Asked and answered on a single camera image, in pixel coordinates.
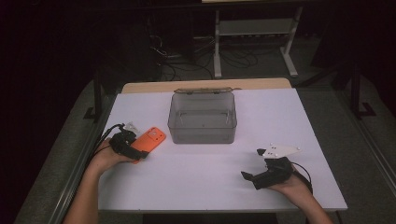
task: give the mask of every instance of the white table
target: white table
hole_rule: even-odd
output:
[[[132,121],[141,132],[156,126],[167,138],[144,161],[118,164],[102,175],[99,209],[138,213],[296,210],[279,193],[255,190],[241,176],[241,171],[256,175],[265,170],[256,149],[270,143],[300,147],[302,152],[288,158],[309,171],[319,203],[327,211],[347,209],[297,91],[233,94],[238,124],[230,145],[174,144],[167,127],[172,92],[119,94],[106,129]]]

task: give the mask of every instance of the orange phone case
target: orange phone case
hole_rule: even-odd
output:
[[[157,127],[152,127],[132,142],[131,147],[136,148],[140,151],[151,152],[157,147],[164,139],[166,135]]]

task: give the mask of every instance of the dark background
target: dark background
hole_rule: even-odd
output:
[[[103,6],[134,1],[96,1]],[[333,1],[308,7],[298,35],[322,35],[315,64],[328,67],[346,55],[374,82],[384,103],[396,114],[394,87],[396,26],[392,1]],[[0,5],[3,148],[0,222],[12,223],[83,88],[102,71],[113,92],[128,81],[155,81],[157,58],[149,51],[145,16],[87,17],[78,1],[20,0]],[[213,22],[199,13],[161,13],[152,24],[167,44],[188,55],[191,27],[211,33]],[[175,27],[175,22],[186,18]],[[135,37],[131,42],[128,36]],[[186,36],[182,41],[172,41]],[[139,52],[137,58],[130,52]]]

